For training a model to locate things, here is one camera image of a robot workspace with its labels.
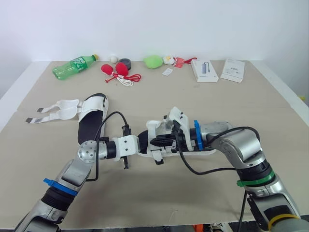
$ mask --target white sticker tag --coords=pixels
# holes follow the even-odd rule
[[[170,75],[172,73],[172,71],[173,71],[173,69],[167,68],[162,74],[164,76],[168,76],[168,75]]]

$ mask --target green cable tie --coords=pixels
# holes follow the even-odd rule
[[[248,180],[248,181],[241,181],[241,180],[238,180],[237,181],[237,185],[239,187],[244,187],[246,185],[259,185],[259,184],[262,184],[262,183],[265,183],[267,182],[268,180],[271,180],[273,177],[274,177],[275,173],[274,171],[272,170],[270,174],[268,174],[267,176],[265,176],[264,178],[262,179],[258,179],[258,180]]]

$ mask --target white wall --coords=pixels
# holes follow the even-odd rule
[[[7,12],[5,7],[0,8],[0,98],[5,94],[15,80],[30,64],[29,55],[18,37],[6,23]]]
[[[141,60],[265,59],[308,96],[308,0],[11,0],[13,33],[32,60],[97,53]]]

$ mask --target green plush toy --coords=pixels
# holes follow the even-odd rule
[[[148,69],[155,69],[160,67],[163,64],[163,59],[160,56],[153,55],[146,57],[144,62]]]

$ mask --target black insole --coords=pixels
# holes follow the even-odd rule
[[[140,152],[142,154],[147,154],[147,147],[148,147],[148,131],[145,130],[138,135],[139,142],[140,142]]]
[[[106,98],[104,94],[96,93],[96,94],[91,95],[87,99],[91,97],[96,97],[96,96]],[[103,112],[100,110],[92,111],[88,113],[85,117],[83,117],[78,127],[77,140],[79,144],[82,144],[83,142],[88,141],[88,140],[95,140],[98,127],[102,123],[102,117],[103,117]]]

